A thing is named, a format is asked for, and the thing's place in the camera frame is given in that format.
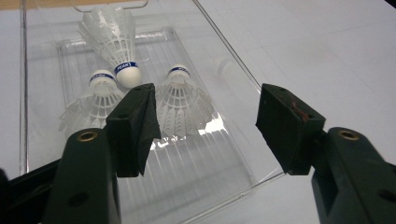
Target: bolt hole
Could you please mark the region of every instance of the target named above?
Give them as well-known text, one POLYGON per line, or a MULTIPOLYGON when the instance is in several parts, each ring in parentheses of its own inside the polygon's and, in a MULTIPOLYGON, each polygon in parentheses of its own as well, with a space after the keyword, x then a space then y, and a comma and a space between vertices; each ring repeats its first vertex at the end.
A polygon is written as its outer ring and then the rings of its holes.
POLYGON ((359 136, 355 133, 349 132, 349 131, 340 131, 339 132, 340 136, 351 141, 357 141, 359 140, 359 136))
POLYGON ((92 141, 93 139, 95 139, 97 136, 98 136, 98 133, 95 133, 95 132, 85 132, 85 133, 80 134, 80 135, 77 137, 77 140, 78 140, 79 142, 90 142, 90 141, 92 141))
POLYGON ((89 198, 90 196, 86 192, 80 192, 71 196, 67 204, 70 207, 79 207, 82 206, 85 202, 87 202, 89 198))
POLYGON ((396 203, 396 195, 387 189, 379 190, 378 196, 390 203, 396 203))
POLYGON ((126 118, 128 118, 128 115, 127 115, 127 114, 121 114, 121 115, 119 115, 119 119, 126 119, 126 118))

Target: shuttlecock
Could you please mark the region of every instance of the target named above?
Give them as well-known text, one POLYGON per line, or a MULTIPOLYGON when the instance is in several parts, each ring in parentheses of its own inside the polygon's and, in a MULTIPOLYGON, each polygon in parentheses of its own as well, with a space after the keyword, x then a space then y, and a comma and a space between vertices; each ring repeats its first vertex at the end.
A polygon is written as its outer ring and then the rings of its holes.
POLYGON ((132 88, 142 75, 134 61, 134 17, 129 10, 106 6, 84 13, 79 24, 84 40, 114 67, 119 83, 132 88))
POLYGON ((89 88, 66 107, 61 116, 60 131, 66 136, 87 128, 103 128, 106 118, 124 97, 116 79, 107 70, 92 74, 89 88))
POLYGON ((191 79, 189 70, 176 64, 156 88, 157 117, 167 136, 197 134, 212 120, 212 100, 191 79))

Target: clear plastic tray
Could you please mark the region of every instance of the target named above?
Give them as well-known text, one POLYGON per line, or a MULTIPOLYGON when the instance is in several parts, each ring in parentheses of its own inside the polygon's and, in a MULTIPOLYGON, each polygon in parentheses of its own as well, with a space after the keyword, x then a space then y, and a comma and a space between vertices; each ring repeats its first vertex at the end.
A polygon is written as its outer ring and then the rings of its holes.
MULTIPOLYGON (((111 70, 81 39, 82 14, 72 6, 28 8, 22 172, 61 158, 65 107, 88 87, 93 71, 111 70)), ((143 83, 158 85, 173 64, 183 63, 216 111, 199 135, 156 140, 144 177, 119 180, 124 223, 193 222, 281 175, 255 127, 260 86, 199 2, 151 1, 133 13, 143 83)))

